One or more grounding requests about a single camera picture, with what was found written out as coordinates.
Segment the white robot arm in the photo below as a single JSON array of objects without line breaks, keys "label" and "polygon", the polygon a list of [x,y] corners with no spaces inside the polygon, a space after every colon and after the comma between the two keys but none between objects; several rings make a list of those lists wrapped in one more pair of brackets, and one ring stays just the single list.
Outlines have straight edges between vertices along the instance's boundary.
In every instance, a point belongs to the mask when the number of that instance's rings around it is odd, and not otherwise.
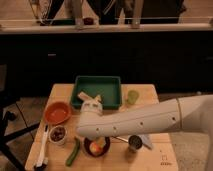
[{"label": "white robot arm", "polygon": [[213,95],[174,98],[108,115],[83,107],[76,127],[88,139],[179,131],[209,135],[205,171],[213,171]]}]

